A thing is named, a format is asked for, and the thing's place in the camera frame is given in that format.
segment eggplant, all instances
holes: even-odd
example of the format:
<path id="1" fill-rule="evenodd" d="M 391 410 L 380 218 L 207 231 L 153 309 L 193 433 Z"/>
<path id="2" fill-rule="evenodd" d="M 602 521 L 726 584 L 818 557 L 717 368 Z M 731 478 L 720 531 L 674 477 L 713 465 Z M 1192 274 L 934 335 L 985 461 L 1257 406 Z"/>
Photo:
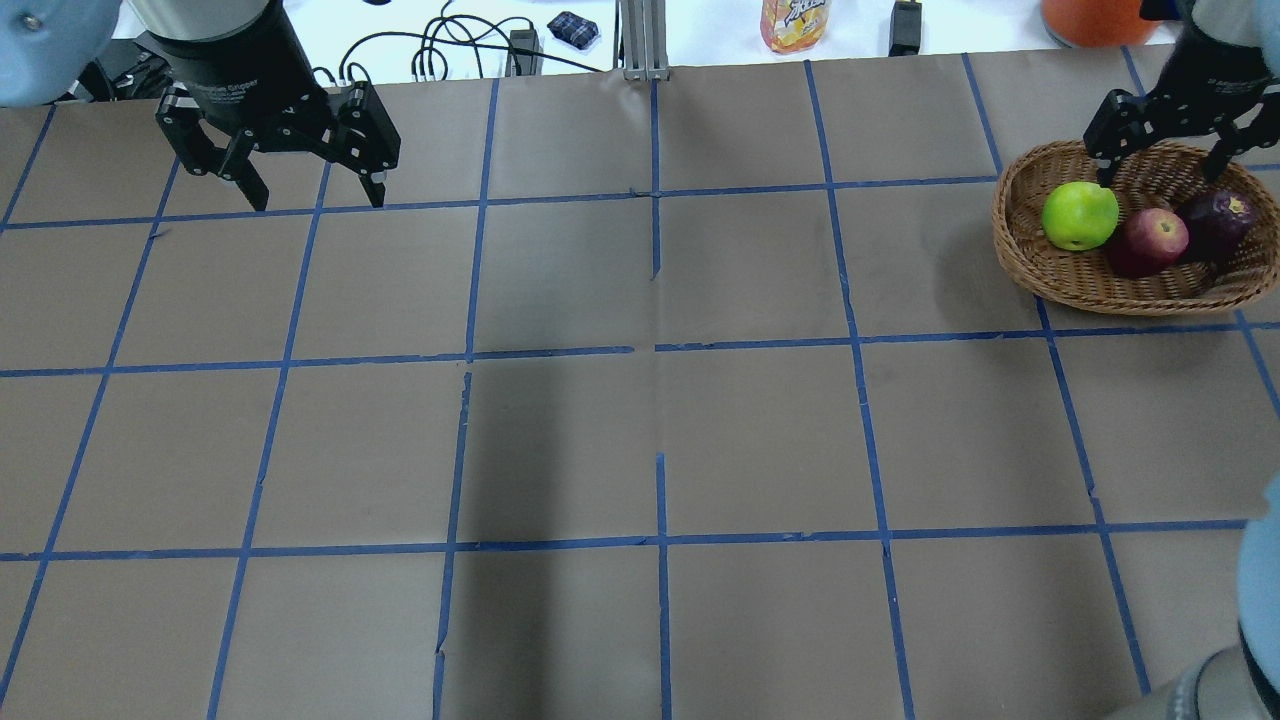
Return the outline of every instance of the eggplant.
<path id="1" fill-rule="evenodd" d="M 1207 190 L 1178 208 L 1178 217 L 1190 233 L 1179 263 L 1222 263 L 1249 234 L 1258 215 L 1239 192 Z"/>

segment wicker basket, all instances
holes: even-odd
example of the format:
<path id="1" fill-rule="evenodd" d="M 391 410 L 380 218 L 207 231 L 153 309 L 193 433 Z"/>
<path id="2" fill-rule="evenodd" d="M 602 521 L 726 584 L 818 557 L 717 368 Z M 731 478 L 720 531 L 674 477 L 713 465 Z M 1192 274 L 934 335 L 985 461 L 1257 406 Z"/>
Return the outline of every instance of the wicker basket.
<path id="1" fill-rule="evenodd" d="M 1204 156 L 1196 147 L 1161 142 L 1125 159 L 1111 184 L 1120 220 L 1153 205 L 1176 208 L 1206 190 Z M 1192 315 L 1253 302 L 1280 279 L 1280 209 L 1262 183 L 1235 163 L 1216 186 L 1251 200 L 1258 222 L 1225 264 L 1174 265 L 1158 275 L 1126 279 L 1111 272 L 1098 250 L 1059 250 L 1041 228 L 1044 199 L 1065 182 L 1096 178 L 1079 141 L 1042 145 L 1000 176 L 991 209 L 996 255 L 1014 282 L 1047 300 L 1094 313 Z"/>

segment orange object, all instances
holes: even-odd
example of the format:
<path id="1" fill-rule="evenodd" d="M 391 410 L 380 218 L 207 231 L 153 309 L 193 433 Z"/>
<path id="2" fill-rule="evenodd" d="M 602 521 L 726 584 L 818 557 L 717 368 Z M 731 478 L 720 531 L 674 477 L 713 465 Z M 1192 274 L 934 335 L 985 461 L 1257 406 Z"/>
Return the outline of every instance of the orange object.
<path id="1" fill-rule="evenodd" d="M 760 37 L 774 53 L 813 47 L 827 29 L 831 0 L 764 0 Z"/>
<path id="2" fill-rule="evenodd" d="M 1140 45 L 1160 27 L 1138 15 L 1142 0 L 1041 0 L 1044 27 L 1066 45 Z"/>

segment orange juice bottle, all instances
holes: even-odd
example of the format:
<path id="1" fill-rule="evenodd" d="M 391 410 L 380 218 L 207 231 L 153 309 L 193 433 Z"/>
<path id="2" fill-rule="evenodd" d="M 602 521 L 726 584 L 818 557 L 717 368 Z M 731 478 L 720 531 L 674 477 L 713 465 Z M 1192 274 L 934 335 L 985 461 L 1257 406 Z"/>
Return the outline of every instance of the orange juice bottle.
<path id="1" fill-rule="evenodd" d="M 827 29 L 831 0 L 764 0 L 760 37 L 774 53 L 813 47 Z"/>

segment green apple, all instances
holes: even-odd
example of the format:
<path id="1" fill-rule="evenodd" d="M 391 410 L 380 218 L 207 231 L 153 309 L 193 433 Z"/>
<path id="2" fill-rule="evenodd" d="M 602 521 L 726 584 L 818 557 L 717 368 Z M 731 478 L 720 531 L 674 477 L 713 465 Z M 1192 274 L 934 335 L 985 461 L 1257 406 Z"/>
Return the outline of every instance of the green apple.
<path id="1" fill-rule="evenodd" d="M 1092 250 L 1106 242 L 1119 223 L 1116 193 L 1096 182 L 1057 186 L 1041 214 L 1048 241 L 1062 250 Z"/>

